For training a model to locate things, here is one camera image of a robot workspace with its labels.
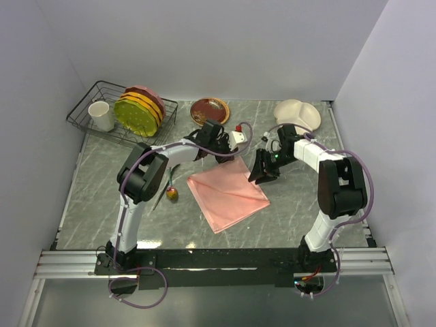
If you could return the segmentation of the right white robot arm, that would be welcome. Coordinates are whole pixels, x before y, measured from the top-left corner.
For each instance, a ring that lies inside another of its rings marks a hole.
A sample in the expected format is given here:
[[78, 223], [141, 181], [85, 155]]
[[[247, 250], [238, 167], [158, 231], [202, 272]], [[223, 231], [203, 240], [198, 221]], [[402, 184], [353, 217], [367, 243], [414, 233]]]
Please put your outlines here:
[[355, 155], [328, 149], [310, 133], [298, 134], [294, 124], [280, 124], [276, 129], [277, 139], [269, 131], [262, 136], [265, 147], [256, 151], [249, 181], [257, 185], [275, 181], [280, 168], [295, 161], [317, 173], [320, 210], [296, 254], [296, 265], [311, 272], [334, 260], [332, 245], [339, 230], [367, 206], [365, 169]]

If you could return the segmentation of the pink satin napkin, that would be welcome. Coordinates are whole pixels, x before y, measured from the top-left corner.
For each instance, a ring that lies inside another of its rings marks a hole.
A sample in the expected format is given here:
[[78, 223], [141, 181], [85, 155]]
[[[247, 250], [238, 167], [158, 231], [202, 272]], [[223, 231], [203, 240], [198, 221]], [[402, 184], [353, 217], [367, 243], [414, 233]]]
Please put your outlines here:
[[188, 177], [187, 185], [214, 233], [270, 205], [262, 189], [248, 181], [249, 175], [245, 162], [237, 157]]

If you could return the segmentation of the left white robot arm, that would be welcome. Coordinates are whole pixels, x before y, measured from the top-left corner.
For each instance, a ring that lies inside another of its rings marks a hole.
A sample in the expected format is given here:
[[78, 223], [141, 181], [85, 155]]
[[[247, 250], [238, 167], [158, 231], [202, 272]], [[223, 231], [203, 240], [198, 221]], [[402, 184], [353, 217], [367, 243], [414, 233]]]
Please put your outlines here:
[[129, 273], [135, 266], [138, 228], [146, 203], [153, 199], [161, 181], [173, 167], [214, 155], [222, 163], [234, 158], [247, 141], [241, 129], [227, 133], [216, 121], [207, 121], [201, 129], [177, 142], [148, 146], [138, 143], [117, 175], [120, 209], [114, 234], [106, 244], [106, 255], [118, 273]]

